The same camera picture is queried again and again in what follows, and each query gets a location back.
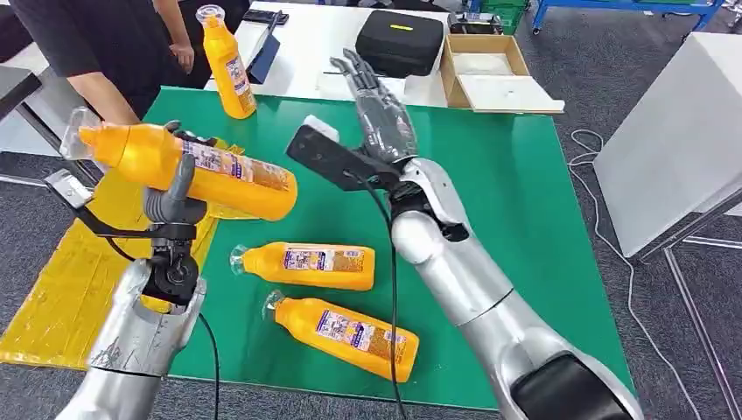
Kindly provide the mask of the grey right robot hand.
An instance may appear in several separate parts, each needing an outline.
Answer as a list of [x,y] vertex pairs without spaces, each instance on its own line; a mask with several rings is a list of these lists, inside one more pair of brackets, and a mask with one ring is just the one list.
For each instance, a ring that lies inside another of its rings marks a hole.
[[363,148],[372,158],[393,164],[418,154],[413,124],[406,107],[380,81],[373,68],[357,53],[343,50],[330,63],[346,78],[365,133]]

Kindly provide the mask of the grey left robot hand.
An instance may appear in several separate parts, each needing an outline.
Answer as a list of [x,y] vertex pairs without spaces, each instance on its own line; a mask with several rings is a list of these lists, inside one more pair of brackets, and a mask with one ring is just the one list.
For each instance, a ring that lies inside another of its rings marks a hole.
[[166,190],[143,189],[143,212],[150,221],[195,225],[207,215],[208,203],[188,196],[195,169],[195,157],[182,154]]

